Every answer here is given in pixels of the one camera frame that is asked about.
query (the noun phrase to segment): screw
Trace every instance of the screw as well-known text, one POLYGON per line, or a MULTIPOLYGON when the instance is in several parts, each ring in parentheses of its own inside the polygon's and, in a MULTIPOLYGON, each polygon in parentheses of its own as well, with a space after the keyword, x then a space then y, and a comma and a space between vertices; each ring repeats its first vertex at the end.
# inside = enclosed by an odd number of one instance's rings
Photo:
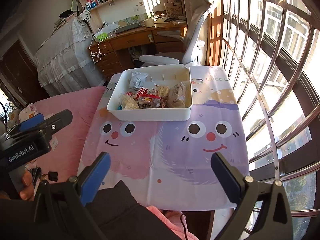
POLYGON ((244 179, 246 182, 249 182, 249 183, 253 182, 253 177, 251 177, 251 176, 245 176, 244 179))
POLYGON ((71 176, 71 177, 69 178, 69 181, 72 182, 72 183, 76 182, 77 180, 78 180, 78 177, 77 177, 77 176, 71 176))
POLYGON ((280 187, 282 185, 282 182, 280 180, 276 179, 275 184, 280 187))

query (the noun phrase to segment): human hand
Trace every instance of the human hand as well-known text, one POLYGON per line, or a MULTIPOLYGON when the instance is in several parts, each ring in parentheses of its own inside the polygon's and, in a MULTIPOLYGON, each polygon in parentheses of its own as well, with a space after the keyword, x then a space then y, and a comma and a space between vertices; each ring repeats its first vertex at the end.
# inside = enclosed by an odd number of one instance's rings
POLYGON ((34 188, 32 184, 32 175, 29 171, 26 171, 24 175, 22 176, 22 182, 25 185, 25 188, 20 191, 19 195, 22 200, 33 200, 35 196, 33 195, 34 193, 34 188))

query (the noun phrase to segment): pink cloth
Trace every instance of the pink cloth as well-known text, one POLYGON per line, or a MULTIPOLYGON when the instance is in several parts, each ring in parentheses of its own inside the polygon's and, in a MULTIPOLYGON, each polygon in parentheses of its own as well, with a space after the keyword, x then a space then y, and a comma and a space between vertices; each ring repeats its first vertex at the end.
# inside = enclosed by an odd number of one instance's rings
POLYGON ((77 175, 84 142, 105 89, 104 86, 93 87, 35 103, 37 111, 44 117, 65 109, 69 109, 73 115, 71 124, 54 135, 58 141, 56 148, 37 159, 37 166, 42 169, 42 173, 58 172, 58 182, 77 175))
MULTIPOLYGON (((180 221, 180 216, 182 213, 180 211, 169 211, 165 214, 165 216, 161 213, 159 209, 155 206, 149 206, 147 209, 155 214, 165 225, 172 230, 177 236, 179 236, 182 240, 186 240, 184 235, 184 228, 180 221)), ((195 235, 190 233, 187 228, 186 218, 182 216, 182 222, 186 227, 188 240, 199 240, 195 235)))

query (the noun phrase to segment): cartoon eye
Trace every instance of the cartoon eye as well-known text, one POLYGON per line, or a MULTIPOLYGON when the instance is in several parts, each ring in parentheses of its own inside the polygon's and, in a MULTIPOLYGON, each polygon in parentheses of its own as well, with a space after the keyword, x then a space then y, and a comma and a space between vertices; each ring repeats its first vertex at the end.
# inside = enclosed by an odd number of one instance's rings
POLYGON ((111 122, 104 122, 100 128, 101 134, 108 134, 112 130, 112 123, 111 122))
POLYGON ((205 125, 200 121, 192 121, 188 124, 188 133, 194 138, 200 138, 205 135, 205 125))
POLYGON ((217 135, 223 138, 227 138, 232 134, 231 124, 227 121, 220 121, 216 124, 217 135))
POLYGON ((136 126, 135 126, 134 122, 124 122, 121 125, 120 133, 122 136, 128 137, 128 136, 133 135, 135 130, 136 130, 136 126))

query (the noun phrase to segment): wooden desk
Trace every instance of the wooden desk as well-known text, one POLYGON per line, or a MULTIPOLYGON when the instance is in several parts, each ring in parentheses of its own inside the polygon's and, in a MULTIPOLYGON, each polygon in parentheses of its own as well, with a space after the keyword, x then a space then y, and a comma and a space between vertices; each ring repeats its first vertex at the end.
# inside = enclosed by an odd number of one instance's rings
MULTIPOLYGON (((163 37, 157 34, 159 31, 180 30, 184 37, 187 24, 174 25, 172 23, 155 24, 154 27, 139 27, 123 33, 114 34, 100 43, 100 52, 106 54, 96 65, 101 69, 107 79, 113 74, 126 69, 134 68, 129 47, 149 44, 148 50, 154 53, 160 52, 184 52, 183 42, 175 38, 163 37)), ((99 51, 97 43, 90 46, 92 52, 99 51)))

